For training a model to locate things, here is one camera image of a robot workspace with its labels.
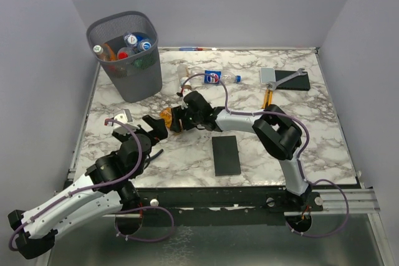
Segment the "small orange juice bottle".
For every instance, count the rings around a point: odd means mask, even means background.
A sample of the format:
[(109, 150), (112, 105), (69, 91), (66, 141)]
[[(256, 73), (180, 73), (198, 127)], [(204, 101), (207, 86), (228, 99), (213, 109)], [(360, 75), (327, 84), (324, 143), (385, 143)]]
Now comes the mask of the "small orange juice bottle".
[(163, 109), (159, 116), (160, 118), (164, 119), (165, 121), (165, 126), (170, 130), (170, 125), (171, 125), (171, 109), (172, 107), (167, 107)]

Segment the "brown bottle green cap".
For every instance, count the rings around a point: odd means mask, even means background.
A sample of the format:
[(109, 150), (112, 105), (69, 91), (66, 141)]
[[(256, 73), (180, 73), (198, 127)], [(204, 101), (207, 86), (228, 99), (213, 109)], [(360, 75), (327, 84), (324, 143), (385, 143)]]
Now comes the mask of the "brown bottle green cap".
[(186, 81), (190, 76), (188, 67), (186, 65), (179, 65), (177, 66), (177, 75), (178, 75), (178, 83), (182, 89), (189, 89), (191, 90), (191, 83), (190, 81)]

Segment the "pepsi label clear bottle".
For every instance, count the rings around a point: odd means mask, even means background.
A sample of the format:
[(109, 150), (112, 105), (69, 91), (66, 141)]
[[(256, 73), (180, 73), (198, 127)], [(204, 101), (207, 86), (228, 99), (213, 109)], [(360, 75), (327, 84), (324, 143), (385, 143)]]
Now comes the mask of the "pepsi label clear bottle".
[(217, 85), (222, 80), (226, 85), (230, 83), (240, 83), (241, 76), (226, 70), (206, 70), (201, 68), (192, 68), (190, 75), (203, 74), (191, 79), (193, 84)]

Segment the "blue label bottle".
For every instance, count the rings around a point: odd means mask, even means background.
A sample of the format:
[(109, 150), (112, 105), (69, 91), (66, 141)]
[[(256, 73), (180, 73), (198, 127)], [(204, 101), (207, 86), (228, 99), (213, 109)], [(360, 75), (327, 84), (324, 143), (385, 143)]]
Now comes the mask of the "blue label bottle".
[(137, 44), (137, 49), (139, 52), (144, 52), (148, 49), (150, 49), (153, 45), (153, 42), (151, 39), (146, 38), (146, 39), (141, 39), (138, 44)]

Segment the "red label bottle red cap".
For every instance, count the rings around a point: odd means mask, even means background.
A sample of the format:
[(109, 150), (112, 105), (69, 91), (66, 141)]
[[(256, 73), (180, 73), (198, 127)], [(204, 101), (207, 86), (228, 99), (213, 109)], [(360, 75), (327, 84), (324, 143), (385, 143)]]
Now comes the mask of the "red label bottle red cap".
[(117, 59), (118, 60), (123, 60), (128, 57), (134, 56), (136, 52), (129, 47), (122, 47), (118, 52), (117, 52)]

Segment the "clear crushed bottle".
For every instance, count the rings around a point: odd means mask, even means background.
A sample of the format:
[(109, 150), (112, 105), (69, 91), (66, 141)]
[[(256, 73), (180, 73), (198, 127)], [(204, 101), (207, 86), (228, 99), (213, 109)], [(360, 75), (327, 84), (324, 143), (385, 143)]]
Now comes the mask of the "clear crushed bottle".
[(131, 32), (126, 32), (123, 35), (123, 40), (126, 44), (127, 47), (131, 49), (136, 49), (138, 45), (138, 39), (137, 36)]

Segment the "large orange juice bottle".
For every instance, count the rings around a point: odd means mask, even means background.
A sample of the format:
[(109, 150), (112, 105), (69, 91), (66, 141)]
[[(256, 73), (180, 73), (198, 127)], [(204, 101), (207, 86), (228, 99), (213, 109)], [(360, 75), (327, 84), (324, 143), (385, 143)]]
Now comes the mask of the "large orange juice bottle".
[(117, 60), (115, 52), (108, 44), (93, 46), (93, 52), (102, 61), (112, 62)]

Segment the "green plastic bottle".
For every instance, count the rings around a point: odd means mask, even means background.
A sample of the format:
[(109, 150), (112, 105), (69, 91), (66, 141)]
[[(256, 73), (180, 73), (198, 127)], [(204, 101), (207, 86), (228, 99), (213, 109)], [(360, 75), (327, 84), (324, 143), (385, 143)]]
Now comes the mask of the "green plastic bottle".
[(156, 62), (156, 57), (153, 55), (145, 55), (133, 61), (132, 65), (137, 70), (145, 70), (151, 67)]

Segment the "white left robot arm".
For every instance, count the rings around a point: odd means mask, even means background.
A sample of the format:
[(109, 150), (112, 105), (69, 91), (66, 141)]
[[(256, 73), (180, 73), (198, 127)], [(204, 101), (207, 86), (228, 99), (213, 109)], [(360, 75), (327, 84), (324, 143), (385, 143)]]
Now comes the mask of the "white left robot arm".
[(81, 224), (106, 214), (141, 213), (140, 196), (133, 179), (141, 175), (153, 146), (168, 136), (165, 121), (145, 115), (150, 131), (132, 125), (128, 110), (105, 120), (120, 148), (89, 167), (69, 187), (28, 211), (9, 213), (13, 230), (9, 249), (34, 259), (55, 245), (58, 238)]

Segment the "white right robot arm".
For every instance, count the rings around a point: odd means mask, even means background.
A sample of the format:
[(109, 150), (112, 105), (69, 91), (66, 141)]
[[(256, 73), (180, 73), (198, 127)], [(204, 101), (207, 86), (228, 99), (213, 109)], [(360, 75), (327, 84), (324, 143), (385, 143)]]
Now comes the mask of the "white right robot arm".
[(277, 105), (256, 112), (232, 111), (227, 106), (212, 107), (199, 92), (190, 92), (182, 104), (171, 108), (170, 130), (179, 133), (202, 126), (208, 131), (254, 133), (269, 155), (279, 161), (286, 182), (286, 203), (295, 211), (309, 203), (312, 191), (305, 178), (300, 154), (305, 146), (300, 121)]

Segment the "grey mesh waste bin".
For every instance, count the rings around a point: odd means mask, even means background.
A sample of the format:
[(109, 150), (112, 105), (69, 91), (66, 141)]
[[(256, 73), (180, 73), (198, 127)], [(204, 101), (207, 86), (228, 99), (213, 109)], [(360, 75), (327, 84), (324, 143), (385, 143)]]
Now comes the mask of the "grey mesh waste bin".
[[(87, 29), (86, 37), (91, 48), (95, 45), (108, 44), (117, 54), (126, 46), (123, 40), (126, 32), (135, 34), (138, 40), (151, 39), (152, 47), (144, 52), (135, 49), (134, 56), (112, 62), (102, 61), (95, 54), (94, 57), (120, 96), (126, 102), (133, 103), (158, 93), (162, 88), (158, 35), (149, 18), (138, 11), (120, 12), (92, 23)], [(156, 57), (156, 62), (145, 70), (135, 69), (133, 61), (145, 55), (153, 55)]]

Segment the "silver wrench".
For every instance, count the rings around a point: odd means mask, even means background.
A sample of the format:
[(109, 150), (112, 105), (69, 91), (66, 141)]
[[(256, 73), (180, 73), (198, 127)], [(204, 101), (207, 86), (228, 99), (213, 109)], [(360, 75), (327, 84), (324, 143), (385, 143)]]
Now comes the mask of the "silver wrench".
[(275, 91), (277, 89), (277, 87), (282, 85), (283, 83), (286, 83), (286, 82), (292, 80), (293, 78), (300, 77), (300, 76), (305, 76), (305, 75), (307, 75), (307, 72), (305, 71), (305, 69), (304, 68), (299, 68), (293, 74), (290, 74), (290, 75), (288, 75), (288, 76), (286, 76), (286, 77), (284, 77), (284, 78), (282, 78), (282, 79), (280, 79), (278, 81), (274, 81), (274, 82), (270, 81), (270, 82), (268, 82), (266, 84), (266, 88), (268, 90)]

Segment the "blue handled pliers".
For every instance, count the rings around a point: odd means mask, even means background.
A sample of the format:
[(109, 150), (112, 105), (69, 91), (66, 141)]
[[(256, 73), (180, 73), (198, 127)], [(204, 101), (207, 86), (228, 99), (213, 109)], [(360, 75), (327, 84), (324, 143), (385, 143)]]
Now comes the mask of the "blue handled pliers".
[(157, 157), (159, 157), (163, 152), (164, 150), (161, 149), (158, 152), (156, 152), (154, 155), (148, 156), (147, 161), (153, 161), (154, 159), (157, 159)]

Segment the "black network switch centre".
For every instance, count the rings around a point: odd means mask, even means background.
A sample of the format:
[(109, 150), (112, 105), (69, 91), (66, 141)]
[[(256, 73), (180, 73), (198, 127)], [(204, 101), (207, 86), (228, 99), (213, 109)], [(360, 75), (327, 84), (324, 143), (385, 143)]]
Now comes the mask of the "black network switch centre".
[(216, 177), (239, 176), (241, 163), (235, 136), (212, 137), (214, 173)]

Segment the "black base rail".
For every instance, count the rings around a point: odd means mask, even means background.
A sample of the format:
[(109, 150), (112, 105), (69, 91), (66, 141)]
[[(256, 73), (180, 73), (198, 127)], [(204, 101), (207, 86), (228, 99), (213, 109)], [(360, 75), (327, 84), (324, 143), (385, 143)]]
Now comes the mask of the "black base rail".
[(247, 186), (214, 188), (138, 188), (136, 205), (122, 208), (121, 215), (143, 207), (145, 226), (166, 226), (169, 217), (158, 209), (149, 209), (151, 200), (167, 209), (176, 226), (240, 226), (267, 224), (283, 226), (285, 213), (300, 216), (314, 208), (319, 194), (308, 190), (303, 196), (289, 193), (283, 186)]

